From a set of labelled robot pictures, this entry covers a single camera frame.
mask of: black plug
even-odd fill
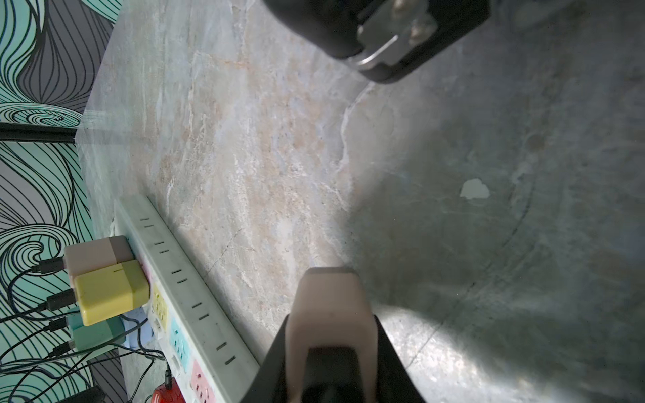
[[[52,257],[51,259],[41,260],[34,266],[34,270],[41,274],[56,273],[64,269],[62,257]]]
[[[65,326],[67,326],[67,318],[60,318],[49,322],[49,325],[47,325],[47,330],[57,331],[59,329],[63,329]]]
[[[52,349],[52,352],[47,354],[47,358],[51,357],[60,357],[61,355],[65,354],[67,351],[70,351],[76,346],[74,343],[74,340],[70,340],[68,342],[64,342],[62,344],[59,344],[58,346],[54,347]]]
[[[76,393],[74,396],[59,400],[58,403],[103,403],[105,396],[103,389],[94,385],[90,389]]]
[[[166,387],[166,390],[172,389],[172,372],[170,372],[170,365],[166,363],[168,366],[168,369],[166,369],[166,380],[163,382],[164,386]]]
[[[64,308],[67,305],[72,305],[75,302],[76,296],[74,295],[74,290],[70,288],[69,290],[47,297],[47,309],[55,311]]]

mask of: marble countertop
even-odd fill
[[[76,137],[95,234],[147,195],[260,361],[347,264],[428,402],[642,399],[645,6],[604,3],[379,85],[261,1],[124,2]]]

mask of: yellow charger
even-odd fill
[[[150,286],[136,260],[77,276],[74,285],[85,326],[132,311],[150,298]]]

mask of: metal bracket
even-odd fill
[[[393,66],[437,30],[428,13],[428,0],[386,0],[357,30],[364,50],[345,63],[369,70],[379,63]]]

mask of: cable plug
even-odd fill
[[[63,329],[65,326],[67,326],[67,318],[60,318],[49,322],[49,324],[47,325],[47,330],[57,331]]]
[[[70,340],[62,344],[59,344],[58,346],[52,349],[51,353],[47,354],[46,358],[60,357],[61,355],[73,349],[75,345],[76,344],[74,343],[74,340]]]
[[[34,271],[40,274],[56,273],[64,269],[62,257],[52,257],[51,259],[43,259],[33,267]]]
[[[168,369],[166,369],[166,379],[163,384],[166,387],[166,390],[172,389],[172,372],[170,372],[170,365],[168,365]]]
[[[72,288],[47,297],[47,309],[52,312],[74,303],[76,303],[76,295]]]

